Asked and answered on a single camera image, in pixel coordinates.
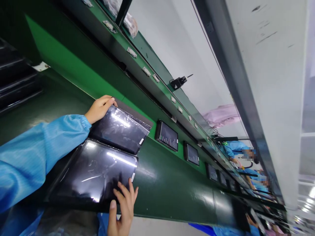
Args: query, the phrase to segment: black tablet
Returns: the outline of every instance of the black tablet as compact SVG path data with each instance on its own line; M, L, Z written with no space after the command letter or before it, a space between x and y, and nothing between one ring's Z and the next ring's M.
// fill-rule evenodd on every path
M222 185L224 185L225 187L227 187L227 182L226 182L226 178L225 178L225 174L223 174L223 172L220 171L220 183Z
M199 166L198 150L184 141L184 157L187 161Z
M136 155L150 129L144 122L112 105L93 125L89 137Z
M129 189L128 179L133 181L137 165L136 156L87 139L59 177L50 202L83 207L108 204L116 199L113 189L119 190L118 181Z
M161 120L157 122L155 139L169 149L178 151L178 134Z
M206 170L209 179L218 181L217 170L212 165L206 163Z

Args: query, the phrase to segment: tablet screen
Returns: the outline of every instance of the tablet screen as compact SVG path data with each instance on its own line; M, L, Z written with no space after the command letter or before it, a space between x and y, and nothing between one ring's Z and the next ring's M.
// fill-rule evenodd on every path
M191 145L189 145L188 143L186 143L187 145L187 160L199 165L199 157L198 157L198 151L197 149L195 149L194 147L192 147Z
M128 179L135 175L137 158L87 139L57 186L57 197L74 197L83 202L115 199L118 181L129 189Z
M209 165L209 164L208 164L208 173L209 173L209 177L212 180L218 181L217 170L212 165Z
M178 150L178 134L164 122L161 122L159 140Z
M112 105L93 126L90 136L135 155L150 129L147 124Z
M221 184L227 187L225 175L222 172L220 172L220 179L221 179Z

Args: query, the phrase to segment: finger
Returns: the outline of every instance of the finger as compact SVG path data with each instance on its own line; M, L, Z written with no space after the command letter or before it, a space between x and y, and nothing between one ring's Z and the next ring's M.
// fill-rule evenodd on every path
M121 182L118 182L118 187L121 189L122 193L125 196L125 199L126 199L128 205L130 206L132 204L132 199L131 199L130 192L128 191L128 189Z
M128 183L129 183L129 191L130 191L130 195L131 195L131 200L133 202L135 202L135 190L134 190L134 186L131 182L131 178L128 179Z
M116 189L114 189L114 194L119 201L121 215L127 216L129 214L129 208L128 208L127 201L126 201L125 197Z
M101 96L99 99L103 99L103 98L111 98L112 96L110 95L104 95L104 96Z
M97 103L100 105L100 106L103 106L105 103L107 103L111 98L99 98L97 100Z
M139 191L139 187L136 187L134 203L136 202L136 199L137 199L137 196L138 196L138 191Z
M107 110L114 103L114 101L115 101L115 99L111 98L105 103L105 105L103 106L103 109L104 109L105 112L107 112Z
M111 206L109 209L109 219L108 219L108 235L117 235L117 203L115 200L111 201Z

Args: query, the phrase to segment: blue anti-static coat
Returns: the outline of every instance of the blue anti-static coat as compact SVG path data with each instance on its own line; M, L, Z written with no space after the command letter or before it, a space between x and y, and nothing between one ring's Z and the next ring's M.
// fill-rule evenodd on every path
M85 116L66 115L0 147L0 235L35 233L44 209L17 203L42 186L56 162L84 142L90 128ZM98 235L106 235L108 214L99 213L98 219Z

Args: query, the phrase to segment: floor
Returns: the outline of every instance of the floor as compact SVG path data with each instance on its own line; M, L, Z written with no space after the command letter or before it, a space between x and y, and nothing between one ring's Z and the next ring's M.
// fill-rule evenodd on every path
M206 236L188 223L135 217L129 236Z

